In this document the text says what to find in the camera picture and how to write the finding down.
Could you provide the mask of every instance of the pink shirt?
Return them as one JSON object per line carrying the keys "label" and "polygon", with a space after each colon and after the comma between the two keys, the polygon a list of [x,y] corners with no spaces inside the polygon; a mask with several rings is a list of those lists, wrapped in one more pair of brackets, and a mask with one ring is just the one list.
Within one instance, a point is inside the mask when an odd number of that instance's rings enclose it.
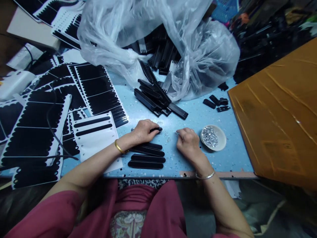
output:
{"label": "pink shirt", "polygon": [[[173,180],[162,188],[133,185],[118,191],[117,179],[105,187],[105,201],[77,227],[75,220],[82,204],[78,193],[63,191],[39,203],[5,238],[70,237],[110,238],[110,220],[119,211],[147,210],[141,238],[185,238],[184,211]],[[238,238],[236,235],[216,234],[214,238]]]}

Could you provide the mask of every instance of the small white bowl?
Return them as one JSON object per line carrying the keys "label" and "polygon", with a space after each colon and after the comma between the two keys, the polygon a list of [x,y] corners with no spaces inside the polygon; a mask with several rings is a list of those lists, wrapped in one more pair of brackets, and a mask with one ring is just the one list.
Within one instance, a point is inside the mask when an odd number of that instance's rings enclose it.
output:
{"label": "small white bowl", "polygon": [[[202,131],[206,128],[206,127],[212,127],[214,129],[214,133],[217,136],[218,139],[218,144],[215,147],[211,147],[211,146],[207,146],[204,139],[202,138]],[[200,139],[201,141],[204,143],[205,146],[207,146],[209,149],[214,150],[214,151],[219,151],[222,150],[227,143],[227,138],[225,133],[223,132],[223,130],[221,130],[219,127],[215,126],[215,125],[207,125],[205,126],[200,133]]]}

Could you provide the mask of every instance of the light blue table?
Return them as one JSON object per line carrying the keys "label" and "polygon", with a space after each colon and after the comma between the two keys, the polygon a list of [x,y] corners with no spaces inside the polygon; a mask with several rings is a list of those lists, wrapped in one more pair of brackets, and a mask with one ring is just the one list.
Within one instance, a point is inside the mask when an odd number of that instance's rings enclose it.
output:
{"label": "light blue table", "polygon": [[[119,137],[129,133],[139,120],[151,119],[163,128],[163,131],[154,138],[153,143],[163,146],[166,162],[161,170],[130,168],[127,164],[133,152],[129,152],[123,157],[123,167],[105,174],[106,177],[191,178],[194,176],[194,168],[178,152],[176,148],[177,134],[175,131],[189,127],[194,129],[197,134],[200,134],[204,126],[212,124],[224,131],[227,137],[226,147],[221,151],[213,152],[202,143],[200,143],[200,146],[218,176],[221,178],[256,178],[233,109],[218,113],[216,109],[211,109],[202,103],[211,94],[214,94],[217,98],[224,97],[229,99],[227,91],[224,92],[217,88],[212,93],[198,99],[179,102],[178,106],[189,114],[186,120],[182,120],[173,113],[168,117],[161,115],[158,118],[135,98],[133,89],[122,77],[112,72],[109,72],[109,74],[129,115],[129,123],[117,129]],[[155,72],[154,74],[158,80],[165,80],[165,76]],[[228,80],[227,85],[229,88],[234,87],[234,80]],[[74,159],[64,160],[62,176],[79,163],[79,161]],[[9,170],[6,170],[1,173],[1,176],[11,177],[12,174]]]}

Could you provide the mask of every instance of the floor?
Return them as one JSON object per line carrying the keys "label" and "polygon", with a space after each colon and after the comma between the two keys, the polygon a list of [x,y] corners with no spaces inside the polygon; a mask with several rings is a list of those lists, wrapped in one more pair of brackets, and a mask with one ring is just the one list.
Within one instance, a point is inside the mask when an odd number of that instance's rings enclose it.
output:
{"label": "floor", "polygon": [[[178,192],[183,204],[188,238],[206,238],[215,233],[215,217],[206,201],[192,197],[189,193],[196,185],[191,181],[177,181]],[[302,226],[290,217],[278,212],[268,230],[259,238],[310,238]]]}

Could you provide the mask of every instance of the clear plastic bag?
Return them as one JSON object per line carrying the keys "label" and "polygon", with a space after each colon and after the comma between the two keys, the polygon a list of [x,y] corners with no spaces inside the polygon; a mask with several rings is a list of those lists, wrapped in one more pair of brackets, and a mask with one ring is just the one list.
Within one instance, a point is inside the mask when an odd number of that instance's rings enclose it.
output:
{"label": "clear plastic bag", "polygon": [[105,65],[132,87],[145,79],[132,49],[122,49],[147,36],[160,24],[182,56],[172,77],[172,101],[191,100],[211,92],[233,76],[240,50],[219,22],[201,19],[212,0],[89,0],[78,29],[81,55]]}

